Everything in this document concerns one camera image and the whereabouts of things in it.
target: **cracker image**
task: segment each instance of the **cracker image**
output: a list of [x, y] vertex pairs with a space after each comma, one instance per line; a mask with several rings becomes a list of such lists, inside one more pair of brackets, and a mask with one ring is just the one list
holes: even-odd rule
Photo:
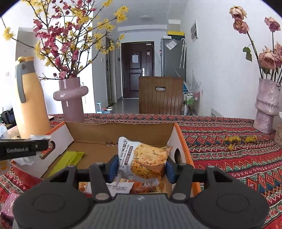
[[141, 143], [134, 150], [130, 170], [136, 176], [160, 180], [164, 174], [169, 152], [169, 149], [160, 149]]

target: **table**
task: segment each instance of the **table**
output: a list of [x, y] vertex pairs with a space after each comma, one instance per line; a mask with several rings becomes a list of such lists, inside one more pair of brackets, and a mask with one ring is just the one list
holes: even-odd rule
[[[54, 115], [55, 126], [63, 121]], [[270, 205], [264, 229], [282, 229], [282, 149], [273, 141], [273, 132], [263, 134], [253, 128], [253, 120], [154, 114], [85, 114], [86, 122], [161, 123], [177, 122], [182, 130], [196, 168], [217, 166], [263, 195]], [[239, 136], [239, 145], [230, 147], [226, 136]], [[256, 142], [245, 142], [257, 136]], [[0, 176], [0, 204], [8, 193], [26, 190], [11, 169]], [[4, 228], [9, 224], [2, 220]]]

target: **yellow thermos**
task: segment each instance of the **yellow thermos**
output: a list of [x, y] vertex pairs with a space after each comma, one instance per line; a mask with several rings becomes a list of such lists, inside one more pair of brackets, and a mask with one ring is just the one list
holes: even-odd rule
[[14, 115], [22, 139], [45, 135], [50, 129], [43, 89], [34, 69], [34, 57], [16, 61]]

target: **pink vase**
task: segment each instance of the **pink vase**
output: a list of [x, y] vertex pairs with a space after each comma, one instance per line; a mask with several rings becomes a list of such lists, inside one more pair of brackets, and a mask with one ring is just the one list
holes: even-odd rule
[[264, 134], [272, 132], [274, 116], [279, 114], [280, 90], [279, 83], [269, 79], [259, 79], [259, 92], [255, 103], [257, 116], [254, 128]]
[[88, 87], [80, 85], [80, 78], [73, 77], [59, 80], [60, 90], [54, 92], [53, 98], [62, 102], [65, 121], [84, 122], [82, 96], [88, 93]]

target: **tiled floor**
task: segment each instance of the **tiled floor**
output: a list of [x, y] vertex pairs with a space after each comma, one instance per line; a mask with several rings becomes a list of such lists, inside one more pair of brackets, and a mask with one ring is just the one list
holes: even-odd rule
[[112, 107], [112, 114], [139, 114], [139, 99], [120, 98]]

